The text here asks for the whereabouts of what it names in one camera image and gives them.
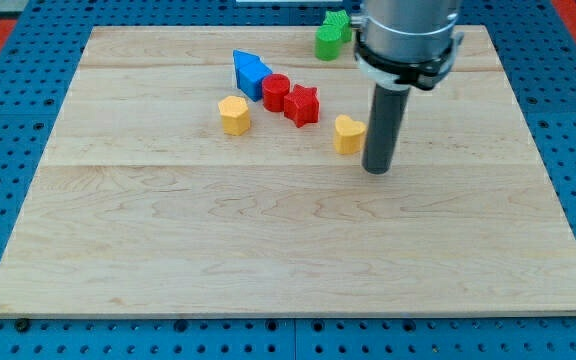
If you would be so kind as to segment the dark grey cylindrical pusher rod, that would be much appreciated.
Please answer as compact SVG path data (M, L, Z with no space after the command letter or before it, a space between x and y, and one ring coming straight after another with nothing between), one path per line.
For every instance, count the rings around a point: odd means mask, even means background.
M372 174L390 170L410 88L387 89L376 85L366 132L362 167Z

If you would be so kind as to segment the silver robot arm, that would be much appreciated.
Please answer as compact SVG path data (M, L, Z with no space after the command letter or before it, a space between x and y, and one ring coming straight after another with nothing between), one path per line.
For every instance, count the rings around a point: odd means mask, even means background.
M434 89L451 71L463 34L460 0L365 0L354 47L375 83L362 167L389 171L410 90Z

